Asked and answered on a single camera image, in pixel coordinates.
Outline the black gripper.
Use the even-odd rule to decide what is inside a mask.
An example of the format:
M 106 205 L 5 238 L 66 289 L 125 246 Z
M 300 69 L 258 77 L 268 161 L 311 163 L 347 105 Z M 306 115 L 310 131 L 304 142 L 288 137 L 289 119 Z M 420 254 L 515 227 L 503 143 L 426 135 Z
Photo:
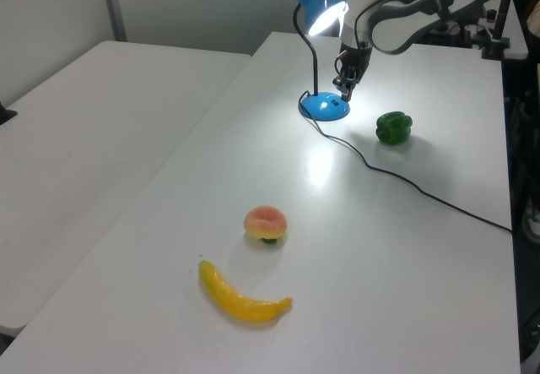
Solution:
M 337 56 L 341 67 L 332 81 L 334 86 L 342 91 L 342 100 L 350 101 L 357 80 L 361 80 L 369 66 L 372 47 L 367 43 L 361 43 L 360 47 L 347 46 L 344 43 L 340 46 L 340 52 Z

